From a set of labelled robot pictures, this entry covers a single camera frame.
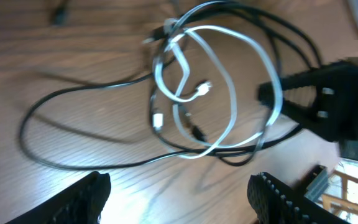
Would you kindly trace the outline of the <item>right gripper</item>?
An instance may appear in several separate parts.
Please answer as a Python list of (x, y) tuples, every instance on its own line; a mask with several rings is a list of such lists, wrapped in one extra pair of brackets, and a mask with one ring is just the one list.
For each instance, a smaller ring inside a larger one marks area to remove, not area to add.
[[(272, 110), (274, 119), (283, 114), (302, 128), (315, 123), (313, 132), (338, 142), (341, 157), (358, 161), (358, 58), (334, 63), (325, 70), (323, 74), (324, 67), (312, 68), (263, 83), (257, 99)], [(319, 103), (317, 112), (284, 97), (285, 91), (305, 87), (315, 89), (312, 102)]]

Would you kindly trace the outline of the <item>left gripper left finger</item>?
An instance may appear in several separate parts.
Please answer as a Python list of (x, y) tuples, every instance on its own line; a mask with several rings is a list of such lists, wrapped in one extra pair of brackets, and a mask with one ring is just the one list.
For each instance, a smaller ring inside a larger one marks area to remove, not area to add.
[(94, 171), (7, 224), (99, 224), (110, 193), (110, 175)]

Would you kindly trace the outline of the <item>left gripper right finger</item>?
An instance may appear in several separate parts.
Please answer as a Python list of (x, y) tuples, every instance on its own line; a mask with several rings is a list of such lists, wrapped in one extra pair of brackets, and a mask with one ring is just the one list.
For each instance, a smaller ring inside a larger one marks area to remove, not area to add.
[(348, 224), (267, 172), (250, 177), (247, 198), (263, 224)]

